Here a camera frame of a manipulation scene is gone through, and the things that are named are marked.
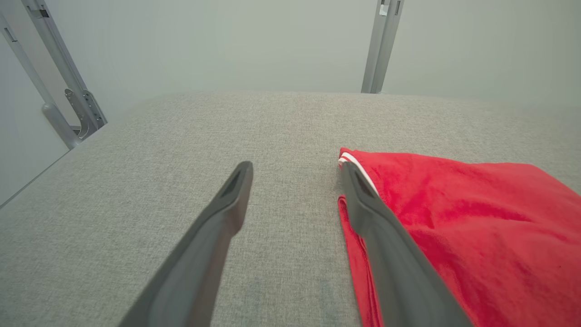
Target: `textured gray tablecloth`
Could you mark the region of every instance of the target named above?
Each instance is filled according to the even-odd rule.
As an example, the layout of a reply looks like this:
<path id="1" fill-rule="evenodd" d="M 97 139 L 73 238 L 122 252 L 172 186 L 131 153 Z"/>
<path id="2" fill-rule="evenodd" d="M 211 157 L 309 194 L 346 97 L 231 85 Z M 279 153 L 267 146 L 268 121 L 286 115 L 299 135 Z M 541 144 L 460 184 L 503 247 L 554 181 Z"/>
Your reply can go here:
<path id="1" fill-rule="evenodd" d="M 117 324 L 243 160 L 254 183 L 213 325 L 359 325 L 336 203 L 341 146 L 532 163 L 580 192 L 580 122 L 581 108 L 392 95 L 151 100 L 0 210 L 0 325 Z"/>

